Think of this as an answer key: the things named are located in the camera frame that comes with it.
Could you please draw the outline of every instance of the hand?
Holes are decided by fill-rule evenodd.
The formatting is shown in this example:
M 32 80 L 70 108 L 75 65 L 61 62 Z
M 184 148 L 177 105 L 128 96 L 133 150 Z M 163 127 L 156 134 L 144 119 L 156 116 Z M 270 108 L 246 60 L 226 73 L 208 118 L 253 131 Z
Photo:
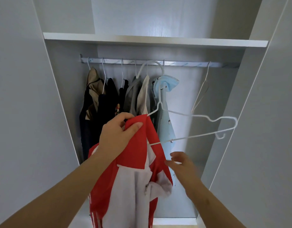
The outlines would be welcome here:
M 133 117 L 132 114 L 123 112 L 103 126 L 99 137 L 98 151 L 104 152 L 111 161 L 126 148 L 133 135 L 142 127 L 143 123 L 137 122 L 123 131 L 124 120 Z
M 197 168 L 184 152 L 172 152 L 170 156 L 171 161 L 166 160 L 165 164 L 174 171 L 187 196 L 191 198 L 196 189 L 202 185 L 201 179 L 197 176 Z

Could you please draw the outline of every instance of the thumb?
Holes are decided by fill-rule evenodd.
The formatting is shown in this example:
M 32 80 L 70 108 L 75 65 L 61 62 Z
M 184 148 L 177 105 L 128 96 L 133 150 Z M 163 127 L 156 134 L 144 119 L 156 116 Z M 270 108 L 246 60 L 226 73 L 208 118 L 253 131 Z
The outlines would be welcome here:
M 135 133 L 143 126 L 143 123 L 142 122 L 137 122 L 137 123 L 134 123 L 132 126 L 130 126 L 128 129 L 126 129 L 123 134 L 124 136 L 130 140 L 133 135 L 135 135 Z
M 165 160 L 165 164 L 169 166 L 174 172 L 178 169 L 179 165 L 176 164 L 174 161 L 171 160 Z

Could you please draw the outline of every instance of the red fabric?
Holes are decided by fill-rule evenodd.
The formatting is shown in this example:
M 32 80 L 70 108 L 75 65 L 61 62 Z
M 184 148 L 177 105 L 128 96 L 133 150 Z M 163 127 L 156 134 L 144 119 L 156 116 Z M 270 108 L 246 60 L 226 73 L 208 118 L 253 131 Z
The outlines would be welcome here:
M 119 169 L 117 165 L 136 169 L 144 169 L 147 158 L 147 139 L 150 144 L 159 142 L 159 137 L 155 131 L 150 117 L 147 117 L 147 115 L 139 115 L 129 119 L 125 124 L 125 130 L 136 122 L 143 122 L 143 126 L 132 137 L 124 151 L 102 173 L 90 193 L 92 202 L 90 204 L 90 212 L 93 212 L 94 214 L 94 225 L 96 227 L 98 227 L 96 214 L 100 222 L 102 222 L 102 218 L 108 210 L 112 186 Z M 88 157 L 91 156 L 92 152 L 97 146 L 98 144 L 94 145 L 89 150 Z M 153 145 L 152 150 L 155 153 L 156 158 L 149 166 L 152 171 L 151 181 L 156 182 L 157 174 L 163 170 L 172 184 L 169 168 L 164 163 L 166 158 L 161 144 Z M 149 227 L 152 226 L 156 206 L 157 198 L 150 202 Z

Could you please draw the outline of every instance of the red and white jacket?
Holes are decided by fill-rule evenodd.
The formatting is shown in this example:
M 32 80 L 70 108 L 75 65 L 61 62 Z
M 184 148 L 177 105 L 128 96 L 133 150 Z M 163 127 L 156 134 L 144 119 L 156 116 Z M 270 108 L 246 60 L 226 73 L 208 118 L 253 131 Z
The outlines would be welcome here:
M 96 228 L 151 228 L 159 196 L 171 194 L 172 179 L 151 119 L 147 115 L 126 122 L 143 126 L 125 150 L 108 166 L 90 193 L 90 214 Z M 98 144 L 89 151 L 96 152 Z

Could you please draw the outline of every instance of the closet rod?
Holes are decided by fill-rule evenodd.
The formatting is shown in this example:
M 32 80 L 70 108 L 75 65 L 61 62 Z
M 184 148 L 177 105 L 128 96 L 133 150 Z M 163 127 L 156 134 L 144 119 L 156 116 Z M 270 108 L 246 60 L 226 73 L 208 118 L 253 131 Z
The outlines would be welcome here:
M 80 61 L 81 63 L 88 63 L 88 58 L 83 57 L 80 55 Z M 147 60 L 139 60 L 139 59 L 123 59 L 123 65 L 142 65 Z M 163 60 L 155 60 L 159 62 L 161 65 L 165 66 L 187 66 L 187 67 L 207 67 L 208 62 L 191 62 L 191 61 L 163 61 Z M 116 59 L 116 58 L 91 58 L 89 57 L 89 64 L 119 64 L 121 65 L 122 59 Z M 149 66 L 157 66 L 156 63 L 149 63 Z M 239 68 L 240 63 L 239 62 L 210 62 L 209 67 L 212 68 Z

